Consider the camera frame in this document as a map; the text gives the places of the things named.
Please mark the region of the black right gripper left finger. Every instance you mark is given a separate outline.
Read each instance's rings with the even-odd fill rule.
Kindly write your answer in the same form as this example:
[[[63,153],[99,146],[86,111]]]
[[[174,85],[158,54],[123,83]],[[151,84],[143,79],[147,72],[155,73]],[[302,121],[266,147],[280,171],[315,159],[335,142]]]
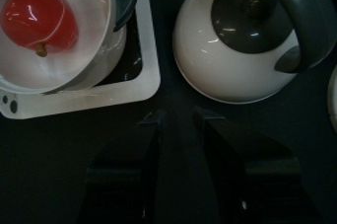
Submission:
[[[166,118],[151,112],[98,153],[76,224],[154,224]]]

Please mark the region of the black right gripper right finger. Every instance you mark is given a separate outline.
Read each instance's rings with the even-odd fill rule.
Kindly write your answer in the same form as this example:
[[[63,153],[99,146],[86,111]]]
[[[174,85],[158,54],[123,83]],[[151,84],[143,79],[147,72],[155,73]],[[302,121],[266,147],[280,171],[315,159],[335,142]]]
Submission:
[[[194,122],[223,224],[324,224],[290,148],[211,110],[195,109]]]

